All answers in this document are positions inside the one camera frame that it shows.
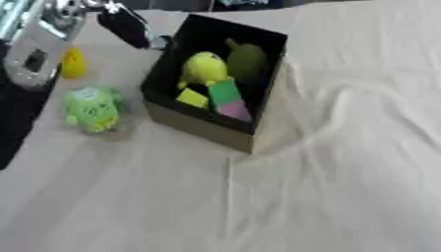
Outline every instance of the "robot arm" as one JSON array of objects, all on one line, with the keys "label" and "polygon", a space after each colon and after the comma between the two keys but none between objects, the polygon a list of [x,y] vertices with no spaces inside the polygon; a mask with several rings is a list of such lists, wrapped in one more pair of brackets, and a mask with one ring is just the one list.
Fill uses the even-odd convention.
[{"label": "robot arm", "polygon": [[25,88],[46,84],[89,11],[99,11],[99,23],[136,48],[163,49],[168,42],[113,0],[0,0],[0,76]]}]

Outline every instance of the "black box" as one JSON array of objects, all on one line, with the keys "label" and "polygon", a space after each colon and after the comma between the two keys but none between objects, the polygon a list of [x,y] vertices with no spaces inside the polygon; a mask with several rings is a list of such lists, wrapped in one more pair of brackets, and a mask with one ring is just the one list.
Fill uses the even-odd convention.
[{"label": "black box", "polygon": [[[241,94],[253,117],[244,122],[176,101],[177,84],[185,61],[195,53],[211,51],[226,61],[227,38],[256,44],[267,53],[268,64],[259,80]],[[287,36],[240,24],[189,15],[142,84],[149,114],[156,122],[251,153],[254,137],[279,70]]]}]

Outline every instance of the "white tablecloth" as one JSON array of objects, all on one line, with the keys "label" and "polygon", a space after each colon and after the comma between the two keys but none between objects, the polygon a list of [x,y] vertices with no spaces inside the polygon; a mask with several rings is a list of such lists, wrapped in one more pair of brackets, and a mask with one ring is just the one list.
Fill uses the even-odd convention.
[{"label": "white tablecloth", "polygon": [[[186,17],[144,15],[165,33]],[[289,34],[256,153],[152,122],[138,86],[159,52],[91,19],[89,73],[0,173],[0,250],[441,251],[441,1],[210,16]],[[131,104],[124,134],[64,125],[61,96],[95,84]]]}]

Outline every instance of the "green plush toy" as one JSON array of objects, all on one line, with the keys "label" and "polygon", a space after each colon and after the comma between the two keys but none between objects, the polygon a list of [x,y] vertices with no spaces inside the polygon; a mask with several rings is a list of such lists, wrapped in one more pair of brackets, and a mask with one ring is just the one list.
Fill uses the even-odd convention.
[{"label": "green plush toy", "polygon": [[233,39],[226,40],[232,50],[227,59],[228,74],[240,82],[253,80],[267,62],[267,54],[261,47],[244,43],[238,44]]},{"label": "green plush toy", "polygon": [[193,55],[184,64],[179,89],[185,89],[189,83],[205,85],[207,82],[218,82],[227,77],[225,62],[215,53],[203,51]]},{"label": "green plush toy", "polygon": [[90,133],[113,128],[119,120],[119,92],[112,88],[83,88],[70,91],[64,98],[66,121]]}]

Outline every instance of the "yellow plush ball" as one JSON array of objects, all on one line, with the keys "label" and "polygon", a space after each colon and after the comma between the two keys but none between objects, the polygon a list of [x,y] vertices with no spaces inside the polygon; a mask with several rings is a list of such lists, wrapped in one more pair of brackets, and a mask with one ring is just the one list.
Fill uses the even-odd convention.
[{"label": "yellow plush ball", "polygon": [[179,88],[184,89],[188,83],[205,84],[228,78],[225,62],[213,52],[199,52],[185,63]]},{"label": "yellow plush ball", "polygon": [[65,79],[76,79],[86,72],[83,51],[78,47],[70,47],[61,60],[61,76]]}]

